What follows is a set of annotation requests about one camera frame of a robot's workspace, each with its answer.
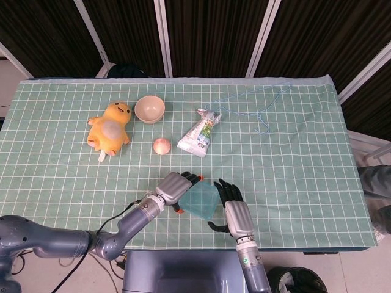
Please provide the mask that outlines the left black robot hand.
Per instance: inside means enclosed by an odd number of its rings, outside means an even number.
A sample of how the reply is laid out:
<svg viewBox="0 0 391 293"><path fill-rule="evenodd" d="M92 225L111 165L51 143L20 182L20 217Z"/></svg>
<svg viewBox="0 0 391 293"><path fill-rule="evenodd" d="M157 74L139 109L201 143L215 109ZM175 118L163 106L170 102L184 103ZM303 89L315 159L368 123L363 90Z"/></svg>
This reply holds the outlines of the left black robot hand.
<svg viewBox="0 0 391 293"><path fill-rule="evenodd" d="M166 206L173 207L176 213L183 213L179 205L180 198L195 184L203 180L203 176L185 171L169 173L156 187L155 193L164 200Z"/></svg>

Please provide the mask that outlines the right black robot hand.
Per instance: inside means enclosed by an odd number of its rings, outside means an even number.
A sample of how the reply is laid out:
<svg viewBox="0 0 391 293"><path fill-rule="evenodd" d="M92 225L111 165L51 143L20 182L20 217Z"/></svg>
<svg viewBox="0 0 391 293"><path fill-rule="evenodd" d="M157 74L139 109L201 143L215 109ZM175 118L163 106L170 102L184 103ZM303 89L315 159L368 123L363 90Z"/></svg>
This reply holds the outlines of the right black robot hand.
<svg viewBox="0 0 391 293"><path fill-rule="evenodd" d="M229 233L236 241L245 237L253 237L252 217L239 188L223 179L219 179L218 182L215 181L214 185L219 192L227 223L216 225L208 221L208 226L215 232Z"/></svg>

